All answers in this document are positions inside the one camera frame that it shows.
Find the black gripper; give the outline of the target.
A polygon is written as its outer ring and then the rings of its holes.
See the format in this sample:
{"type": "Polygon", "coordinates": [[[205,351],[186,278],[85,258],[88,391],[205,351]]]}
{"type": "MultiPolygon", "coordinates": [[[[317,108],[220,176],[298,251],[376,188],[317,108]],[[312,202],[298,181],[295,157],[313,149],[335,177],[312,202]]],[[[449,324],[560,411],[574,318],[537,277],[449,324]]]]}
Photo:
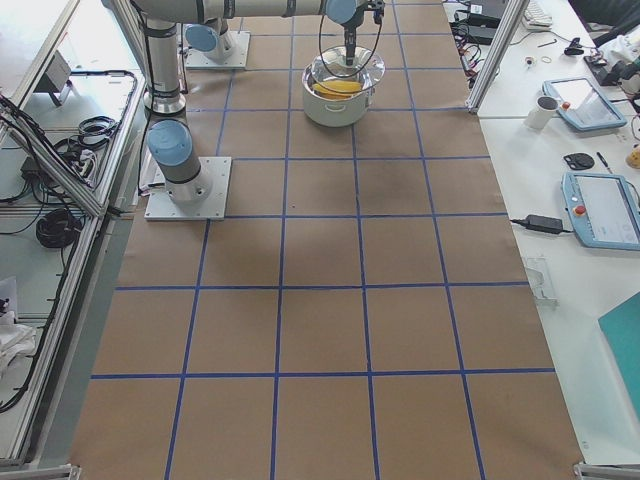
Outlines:
{"type": "MultiPolygon", "coordinates": [[[[367,0],[364,10],[371,12],[375,23],[382,23],[384,19],[385,1],[384,0],[367,0]]],[[[357,28],[344,28],[344,60],[346,65],[353,65],[357,46],[357,28]]]]}

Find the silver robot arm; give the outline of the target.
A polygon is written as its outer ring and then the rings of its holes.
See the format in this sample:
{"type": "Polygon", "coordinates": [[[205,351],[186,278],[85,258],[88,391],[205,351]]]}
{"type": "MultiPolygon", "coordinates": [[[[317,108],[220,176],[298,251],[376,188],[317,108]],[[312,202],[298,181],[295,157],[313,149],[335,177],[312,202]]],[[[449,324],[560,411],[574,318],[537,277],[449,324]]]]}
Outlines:
{"type": "Polygon", "coordinates": [[[165,191],[175,204],[197,204],[210,195],[212,178],[193,146],[181,91],[177,26],[201,29],[212,49],[228,32],[235,17],[320,16],[344,29],[346,62],[356,55],[357,29],[367,12],[382,23],[382,1],[105,1],[116,17],[146,81],[144,106],[151,121],[146,148],[165,179],[165,191]]]}

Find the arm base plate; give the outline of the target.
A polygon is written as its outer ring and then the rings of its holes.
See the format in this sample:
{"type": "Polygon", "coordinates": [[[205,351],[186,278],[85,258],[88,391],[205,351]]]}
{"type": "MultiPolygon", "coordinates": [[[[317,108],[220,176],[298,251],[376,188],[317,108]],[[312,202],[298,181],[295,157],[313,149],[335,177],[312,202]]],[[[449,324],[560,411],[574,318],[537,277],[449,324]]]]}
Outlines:
{"type": "Polygon", "coordinates": [[[249,31],[228,30],[218,38],[210,51],[189,46],[185,60],[190,70],[245,70],[251,34],[249,31]]]}
{"type": "Polygon", "coordinates": [[[200,157],[199,175],[189,183],[166,182],[156,168],[144,218],[149,221],[223,220],[232,170],[231,157],[200,157]]]}

